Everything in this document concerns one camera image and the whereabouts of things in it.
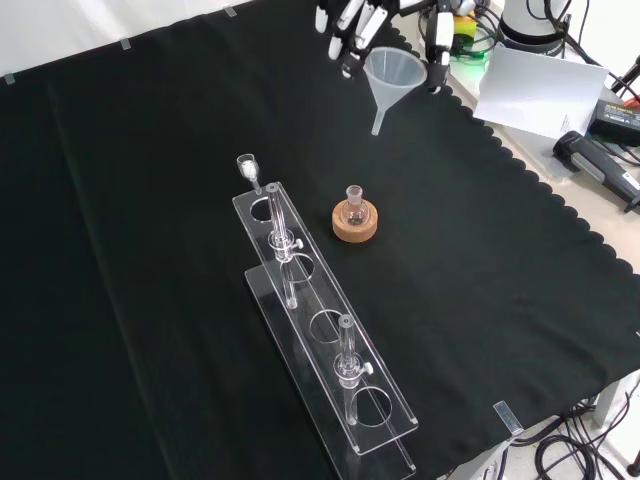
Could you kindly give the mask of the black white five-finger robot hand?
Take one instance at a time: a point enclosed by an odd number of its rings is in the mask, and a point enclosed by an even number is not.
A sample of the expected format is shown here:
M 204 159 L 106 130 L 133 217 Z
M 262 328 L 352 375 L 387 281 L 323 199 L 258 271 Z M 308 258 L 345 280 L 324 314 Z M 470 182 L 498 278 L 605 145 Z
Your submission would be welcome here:
M 330 33 L 328 57 L 341 62 L 341 73 L 359 73 L 374 41 L 396 16 L 424 14 L 427 88 L 436 94 L 446 83 L 454 40 L 454 11 L 449 1 L 318 1 L 314 27 Z

